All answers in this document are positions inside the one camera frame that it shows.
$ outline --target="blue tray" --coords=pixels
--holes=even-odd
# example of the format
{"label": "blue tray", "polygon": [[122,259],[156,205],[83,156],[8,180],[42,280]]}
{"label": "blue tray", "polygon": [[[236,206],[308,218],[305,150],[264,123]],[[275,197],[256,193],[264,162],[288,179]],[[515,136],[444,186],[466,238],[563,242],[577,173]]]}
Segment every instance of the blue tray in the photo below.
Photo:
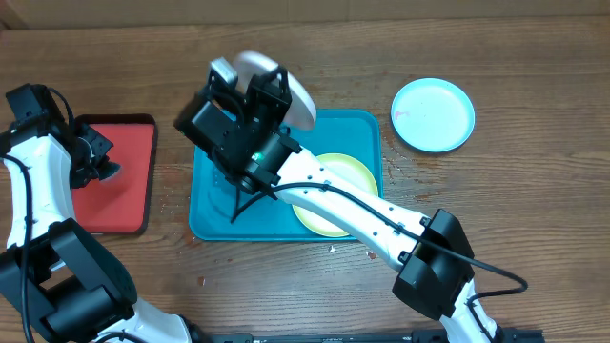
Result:
{"label": "blue tray", "polygon": [[[314,155],[338,152],[350,155],[371,171],[383,197],[383,166],[379,124],[363,110],[318,110],[313,131],[293,130],[291,136]],[[251,196],[242,193],[241,204]],[[253,204],[231,224],[235,187],[227,182],[204,151],[194,152],[189,225],[194,235],[212,241],[327,242],[355,240],[329,238],[311,232],[296,218],[291,205],[267,197]]]}

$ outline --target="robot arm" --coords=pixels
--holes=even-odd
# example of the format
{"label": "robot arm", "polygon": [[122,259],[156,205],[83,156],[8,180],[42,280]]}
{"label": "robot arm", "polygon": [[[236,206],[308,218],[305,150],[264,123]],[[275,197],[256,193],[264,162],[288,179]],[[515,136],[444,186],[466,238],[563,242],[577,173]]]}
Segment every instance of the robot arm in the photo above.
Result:
{"label": "robot arm", "polygon": [[[85,124],[70,128],[44,86],[25,85],[7,98],[16,121],[0,134],[0,156],[25,165],[32,190],[27,278],[32,326],[49,342],[91,341],[109,333],[127,333],[145,342],[202,341],[195,325],[138,298],[125,267],[75,221],[71,188],[116,171],[106,156],[112,143]],[[20,168],[8,158],[4,162],[11,179],[13,221],[8,249],[0,255],[0,293],[21,312],[19,259],[25,253],[29,199]],[[61,268],[69,268],[73,276],[50,289],[40,286]]]}
{"label": "robot arm", "polygon": [[[279,128],[292,102],[291,90],[282,82],[287,79],[287,72],[277,66],[253,76],[242,94],[235,90],[237,72],[223,58],[215,60],[208,84],[174,125],[242,191],[263,191],[314,212],[370,247],[398,272],[393,293],[421,314],[439,320],[452,343],[489,343],[481,327],[496,340],[501,331],[494,320],[476,301],[479,325],[467,306],[467,300],[475,294],[472,267],[413,238],[421,236],[473,258],[459,221],[443,210],[429,218],[403,209],[361,191],[326,169]],[[237,119],[224,111],[238,113]],[[378,215],[328,191],[328,187],[301,187],[304,183],[347,192],[398,227],[387,225]]]}
{"label": "robot arm", "polygon": [[[308,150],[292,153],[277,174],[281,177],[277,186],[316,182],[340,188],[416,235],[422,236],[426,230],[431,230],[430,226],[434,227],[434,222],[429,221],[426,215],[401,208],[353,186],[325,168]],[[443,270],[448,268],[459,270],[460,267],[443,261],[441,256],[437,258],[437,265],[428,270],[426,270],[428,266],[424,264],[414,265],[415,259],[405,262],[405,256],[417,256],[417,253],[414,254],[417,242],[393,230],[370,212],[337,193],[303,187],[281,190],[275,195],[288,204],[297,205],[322,216],[371,248],[390,268],[400,274],[393,289],[396,296],[422,314],[439,320],[447,331],[450,342],[489,342],[466,305],[468,298],[475,295],[472,269],[463,270],[461,278],[468,281],[461,282],[455,280],[455,277],[449,277]],[[419,272],[428,272],[430,277],[421,277],[417,275]],[[410,281],[406,283],[407,285],[403,282],[405,279]],[[422,283],[420,287],[414,286],[419,282]],[[450,286],[452,283],[455,299],[440,288],[452,287]],[[428,287],[435,289],[436,292],[428,296]],[[475,306],[482,325],[495,336],[498,329],[496,322],[486,315],[478,301]],[[442,307],[443,311],[436,311],[438,307]]]}

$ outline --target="light blue plate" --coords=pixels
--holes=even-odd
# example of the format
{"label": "light blue plate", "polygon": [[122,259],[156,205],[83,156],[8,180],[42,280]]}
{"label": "light blue plate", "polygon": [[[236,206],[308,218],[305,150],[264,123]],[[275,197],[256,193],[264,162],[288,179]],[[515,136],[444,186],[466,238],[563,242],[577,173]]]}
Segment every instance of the light blue plate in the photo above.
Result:
{"label": "light blue plate", "polygon": [[451,151],[466,142],[475,128],[475,108],[458,86],[424,78],[402,88],[392,103],[396,133],[413,148]]}

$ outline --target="black cable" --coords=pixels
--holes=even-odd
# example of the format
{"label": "black cable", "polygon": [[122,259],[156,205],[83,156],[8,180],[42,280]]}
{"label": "black cable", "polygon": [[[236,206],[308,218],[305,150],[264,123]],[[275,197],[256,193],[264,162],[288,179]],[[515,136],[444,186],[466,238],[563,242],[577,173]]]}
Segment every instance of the black cable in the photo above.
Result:
{"label": "black cable", "polygon": [[74,113],[72,113],[72,109],[70,108],[70,105],[68,105],[68,100],[66,100],[64,95],[62,95],[56,89],[49,88],[49,91],[52,92],[53,94],[59,96],[61,101],[64,102],[64,106],[66,106],[66,113],[68,114],[68,126],[70,127],[71,131],[74,131],[74,126],[75,126],[75,124],[74,124]]}
{"label": "black cable", "polygon": [[33,230],[33,198],[31,194],[31,179],[26,167],[20,160],[4,155],[2,158],[16,164],[21,173],[23,173],[24,181],[26,182],[26,232],[21,251],[21,323],[23,324],[23,332],[26,335],[28,343],[34,343],[34,337],[31,334],[30,326],[30,308],[28,307],[28,274],[30,268],[30,242],[31,232]]}
{"label": "black cable", "polygon": [[274,192],[279,192],[282,190],[288,190],[288,189],[292,189],[292,188],[317,188],[317,189],[322,189],[324,191],[330,191],[330,192],[334,192],[339,195],[342,195],[342,196],[346,197],[347,199],[351,200],[352,202],[356,203],[358,206],[362,207],[364,210],[366,210],[370,214],[372,214],[375,217],[377,217],[378,219],[380,219],[382,222],[384,222],[386,225],[388,225],[392,229],[405,234],[409,238],[414,239],[416,242],[425,244],[425,245],[435,249],[438,252],[446,253],[446,254],[454,257],[455,259],[461,260],[461,261],[466,262],[475,267],[479,267],[487,272],[493,272],[500,276],[509,278],[513,281],[517,281],[520,284],[520,286],[518,288],[478,293],[478,294],[471,296],[466,303],[468,308],[470,309],[470,313],[473,315],[473,317],[477,321],[477,324],[480,327],[481,331],[485,334],[485,336],[487,337],[487,339],[489,339],[490,342],[493,342],[494,340],[492,338],[492,335],[487,330],[487,328],[485,328],[485,326],[480,321],[480,318],[478,318],[478,315],[475,312],[474,302],[476,300],[484,298],[484,297],[500,296],[500,295],[507,295],[507,294],[517,294],[517,293],[525,292],[527,290],[527,287],[528,287],[527,281],[525,281],[525,279],[523,279],[522,277],[520,277],[512,272],[508,272],[508,271],[505,271],[498,267],[478,261],[474,258],[464,256],[460,253],[454,252],[454,251],[449,250],[445,247],[442,247],[434,242],[431,242],[425,238],[422,238],[412,232],[409,232],[406,229],[404,229],[402,226],[393,222],[388,217],[386,217],[385,215],[381,214],[379,211],[375,210],[374,208],[372,208],[371,206],[369,206],[368,204],[363,202],[362,200],[356,198],[355,196],[349,194],[348,192],[346,192],[340,188],[337,188],[337,187],[334,187],[334,186],[331,186],[328,184],[321,184],[321,183],[316,183],[316,182],[294,182],[294,183],[290,183],[290,184],[276,186],[276,187],[270,188],[264,192],[260,192],[259,194],[255,195],[253,198],[248,200],[241,208],[239,208],[239,210],[235,211],[234,216],[231,218],[231,223],[233,223],[240,214],[242,214],[244,211],[246,211],[256,201],[258,201],[258,200],[262,199],[263,197],[268,196]]}
{"label": "black cable", "polygon": [[100,340],[95,341],[95,343],[104,343],[104,342],[108,342],[109,340],[113,339],[113,338],[118,338],[119,341],[123,341],[124,339],[130,340],[133,343],[146,343],[145,341],[143,341],[142,339],[125,333],[125,332],[120,332],[120,333],[108,333],[107,335],[103,336]]}

